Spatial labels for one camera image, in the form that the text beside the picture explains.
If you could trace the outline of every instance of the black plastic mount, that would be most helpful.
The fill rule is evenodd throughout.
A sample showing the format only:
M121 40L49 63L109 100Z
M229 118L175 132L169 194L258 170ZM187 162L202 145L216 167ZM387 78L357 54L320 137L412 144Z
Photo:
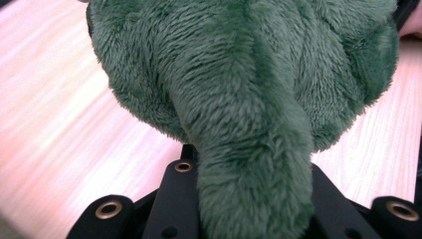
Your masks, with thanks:
M109 195L93 202L68 239L198 239L201 225L196 191L198 153L184 145L160 187L133 203ZM408 201L380 197L367 209L347 200L313 165L315 215L302 239L420 239L421 211Z

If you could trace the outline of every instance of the green plush toy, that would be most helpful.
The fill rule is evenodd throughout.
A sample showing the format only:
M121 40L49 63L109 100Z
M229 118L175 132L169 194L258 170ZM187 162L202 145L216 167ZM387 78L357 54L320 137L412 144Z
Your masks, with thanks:
M389 86L394 0L92 0L118 101L199 151L205 236L299 238L310 154Z

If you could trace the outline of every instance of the wooden table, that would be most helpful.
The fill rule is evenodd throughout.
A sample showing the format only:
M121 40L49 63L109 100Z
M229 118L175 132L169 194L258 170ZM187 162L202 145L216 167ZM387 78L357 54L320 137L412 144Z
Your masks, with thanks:
M0 10L0 212L29 238L64 238L99 197L137 200L181 149L111 95L86 6L18 0ZM421 96L422 42L403 40L390 90L313 161L365 206L413 200Z

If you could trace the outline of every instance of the metal grommet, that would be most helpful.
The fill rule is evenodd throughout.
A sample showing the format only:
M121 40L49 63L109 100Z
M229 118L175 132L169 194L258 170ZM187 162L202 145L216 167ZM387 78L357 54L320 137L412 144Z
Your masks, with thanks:
M123 206L117 200L111 200L103 203L96 210L96 217L99 219L109 219L112 218L121 211Z
M192 169L192 164L189 162L179 162L176 164L175 169L178 172L187 172Z
M419 220L419 214L412 208L395 201L389 201L386 203L388 211L394 216L399 217L406 221L417 221Z

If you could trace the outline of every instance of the stuffed animal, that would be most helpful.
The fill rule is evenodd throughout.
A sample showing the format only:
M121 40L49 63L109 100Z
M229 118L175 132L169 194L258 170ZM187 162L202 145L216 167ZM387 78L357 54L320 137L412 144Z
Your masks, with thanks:
M299 238L310 154L395 69L393 0L92 0L95 53L120 104L199 152L204 236Z

